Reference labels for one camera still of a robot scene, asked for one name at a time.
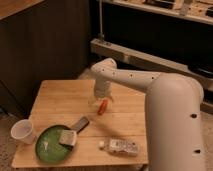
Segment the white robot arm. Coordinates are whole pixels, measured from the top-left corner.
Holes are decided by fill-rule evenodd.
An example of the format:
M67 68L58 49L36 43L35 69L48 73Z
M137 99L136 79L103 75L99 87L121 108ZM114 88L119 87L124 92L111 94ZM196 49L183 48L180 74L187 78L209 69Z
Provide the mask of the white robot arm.
M94 96L111 94L115 82L145 94L149 171L207 171L202 136L201 84L176 73L124 70L107 58L91 67Z

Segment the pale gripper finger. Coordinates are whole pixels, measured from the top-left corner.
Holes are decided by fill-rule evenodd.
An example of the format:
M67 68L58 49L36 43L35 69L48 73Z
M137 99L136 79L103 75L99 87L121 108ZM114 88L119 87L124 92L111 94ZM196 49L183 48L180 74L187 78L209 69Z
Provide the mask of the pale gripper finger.
M89 100L88 100L88 104L89 104L90 106L95 105L96 102L97 102L97 98L96 98L96 97L90 97Z
M114 102L114 99L111 95L107 96L108 100L111 101L112 103Z

